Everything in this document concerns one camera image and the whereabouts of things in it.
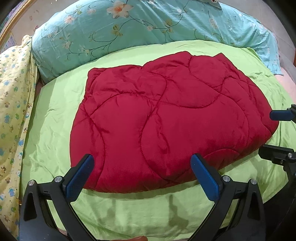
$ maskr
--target blue gripper pad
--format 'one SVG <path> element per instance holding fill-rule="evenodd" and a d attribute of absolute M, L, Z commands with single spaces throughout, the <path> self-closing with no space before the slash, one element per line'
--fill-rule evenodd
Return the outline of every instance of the blue gripper pad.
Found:
<path fill-rule="evenodd" d="M 62 186 L 68 202 L 77 200 L 93 169 L 94 158 L 92 155 L 86 154 L 75 167 L 66 173 Z"/>
<path fill-rule="evenodd" d="M 220 192 L 222 190 L 221 176 L 218 171 L 209 166 L 199 154 L 194 154 L 191 157 L 191 169 L 207 195 L 207 198 L 210 201 L 217 202 L 220 199 Z"/>
<path fill-rule="evenodd" d="M 269 117 L 273 121 L 291 121 L 295 116 L 290 110 L 272 110 Z"/>

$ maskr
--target quilted blanket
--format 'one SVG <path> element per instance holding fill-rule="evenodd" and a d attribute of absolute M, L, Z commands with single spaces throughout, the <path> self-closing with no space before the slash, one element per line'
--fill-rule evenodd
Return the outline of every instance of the quilted blanket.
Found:
<path fill-rule="evenodd" d="M 92 154 L 85 188 L 99 192 L 192 181 L 192 154 L 221 169 L 264 144 L 279 124 L 270 110 L 261 90 L 221 53 L 94 68 L 72 126 L 71 165 Z"/>

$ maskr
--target yellow patterned blanket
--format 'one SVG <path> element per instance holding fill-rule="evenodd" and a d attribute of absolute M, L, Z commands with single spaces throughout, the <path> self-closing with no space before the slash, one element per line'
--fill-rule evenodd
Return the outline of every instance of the yellow patterned blanket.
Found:
<path fill-rule="evenodd" d="M 37 79 L 32 39 L 0 54 L 0 220 L 18 238 L 22 156 Z"/>

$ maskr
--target blue floral pillow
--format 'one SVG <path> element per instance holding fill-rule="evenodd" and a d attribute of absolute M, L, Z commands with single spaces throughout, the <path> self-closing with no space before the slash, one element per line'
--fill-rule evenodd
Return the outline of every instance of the blue floral pillow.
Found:
<path fill-rule="evenodd" d="M 198 1 L 205 2 L 205 3 L 208 3 L 212 6 L 214 6 L 214 7 L 222 9 L 220 3 L 217 0 L 198 0 Z"/>
<path fill-rule="evenodd" d="M 134 46 L 208 40 L 253 48 L 281 74 L 274 35 L 225 4 L 197 0 L 80 0 L 56 13 L 33 36 L 32 53 L 45 83 L 109 53 Z"/>

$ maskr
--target finger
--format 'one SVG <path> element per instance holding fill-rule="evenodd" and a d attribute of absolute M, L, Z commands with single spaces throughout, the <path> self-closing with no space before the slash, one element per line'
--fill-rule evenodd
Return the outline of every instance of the finger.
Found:
<path fill-rule="evenodd" d="M 128 241 L 148 241 L 148 238 L 145 236 L 140 236 L 140 237 L 129 239 Z"/>

